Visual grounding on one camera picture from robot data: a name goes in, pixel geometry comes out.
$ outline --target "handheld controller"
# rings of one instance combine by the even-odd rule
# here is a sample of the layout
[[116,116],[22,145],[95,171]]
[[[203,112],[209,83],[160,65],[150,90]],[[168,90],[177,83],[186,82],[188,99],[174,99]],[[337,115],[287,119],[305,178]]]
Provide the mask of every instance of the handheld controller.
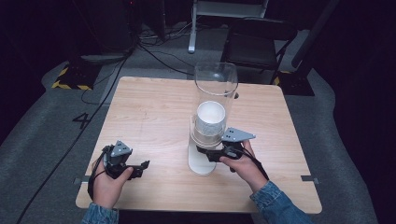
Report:
[[252,133],[246,133],[235,128],[228,128],[224,135],[221,137],[221,143],[223,148],[218,149],[204,149],[197,146],[197,150],[201,153],[206,154],[209,161],[219,162],[220,157],[225,156],[233,160],[239,160],[243,155],[248,156],[254,164],[259,168],[262,175],[269,180],[268,174],[262,167],[262,163],[254,158],[251,154],[247,153],[242,147],[242,142],[251,138],[255,138],[256,135]]
[[97,160],[88,181],[88,194],[91,199],[93,199],[93,182],[95,181],[95,178],[101,174],[97,174],[96,169],[102,158],[106,173],[113,179],[117,179],[128,167],[134,167],[134,171],[128,177],[128,180],[141,177],[143,175],[143,171],[149,168],[149,161],[144,161],[140,165],[126,165],[125,162],[131,154],[132,149],[127,147],[121,141],[117,141],[115,146],[106,146],[102,149],[102,154]]

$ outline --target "white cup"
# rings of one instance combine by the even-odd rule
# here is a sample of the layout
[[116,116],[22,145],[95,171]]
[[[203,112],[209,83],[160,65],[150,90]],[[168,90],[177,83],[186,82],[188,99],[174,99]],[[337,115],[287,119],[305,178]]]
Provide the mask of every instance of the white cup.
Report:
[[223,130],[225,122],[225,109],[215,101],[201,103],[197,109],[195,127],[206,136],[219,134]]

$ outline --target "wooden table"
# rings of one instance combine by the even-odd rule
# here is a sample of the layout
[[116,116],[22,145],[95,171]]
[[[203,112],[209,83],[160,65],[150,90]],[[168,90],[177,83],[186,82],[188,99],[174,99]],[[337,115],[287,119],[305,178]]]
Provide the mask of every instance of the wooden table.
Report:
[[[210,175],[188,165],[190,117],[196,87],[191,80],[122,77],[108,110],[91,163],[104,146],[121,140],[134,151],[127,164],[150,161],[141,178],[123,187],[117,208],[151,211],[254,213],[248,184],[218,163]],[[239,84],[239,98],[227,126],[257,135],[250,140],[264,169],[303,211],[321,211],[282,91],[277,86]],[[91,199],[82,184],[76,204],[87,208]]]

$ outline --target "clear glass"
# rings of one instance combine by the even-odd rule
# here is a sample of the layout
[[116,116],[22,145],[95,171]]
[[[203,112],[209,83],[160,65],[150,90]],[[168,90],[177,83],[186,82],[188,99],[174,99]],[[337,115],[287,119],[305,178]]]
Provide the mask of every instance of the clear glass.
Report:
[[225,131],[238,87],[236,67],[232,63],[198,63],[194,76],[197,87],[193,106],[195,137],[213,142],[213,138],[221,138]]

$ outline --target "denim sleeve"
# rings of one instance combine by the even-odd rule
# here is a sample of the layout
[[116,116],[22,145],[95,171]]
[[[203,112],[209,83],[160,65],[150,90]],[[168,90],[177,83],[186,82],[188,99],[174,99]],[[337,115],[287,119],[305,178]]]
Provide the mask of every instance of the denim sleeve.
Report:
[[270,224],[313,223],[309,216],[296,207],[290,198],[271,181],[250,195],[250,199]]
[[119,222],[119,211],[110,210],[91,203],[88,211],[85,213],[81,224],[117,224]]

